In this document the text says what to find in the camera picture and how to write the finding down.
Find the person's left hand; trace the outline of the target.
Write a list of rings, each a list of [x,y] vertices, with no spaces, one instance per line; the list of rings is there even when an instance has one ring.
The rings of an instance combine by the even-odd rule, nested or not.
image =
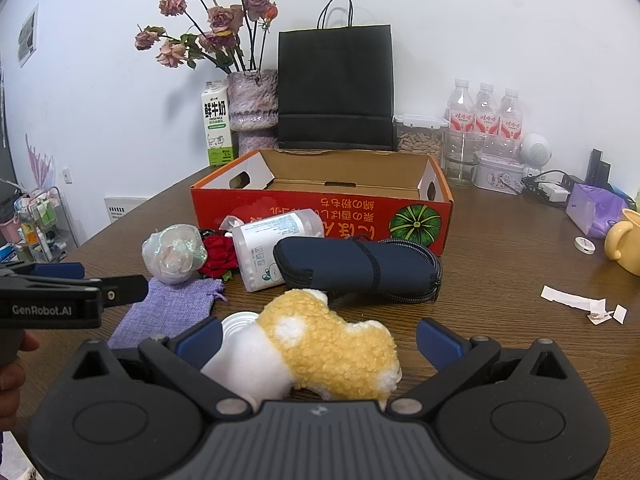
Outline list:
[[[26,375],[20,359],[14,360],[1,369],[0,431],[11,430],[15,426],[16,414],[21,400],[21,388]]]

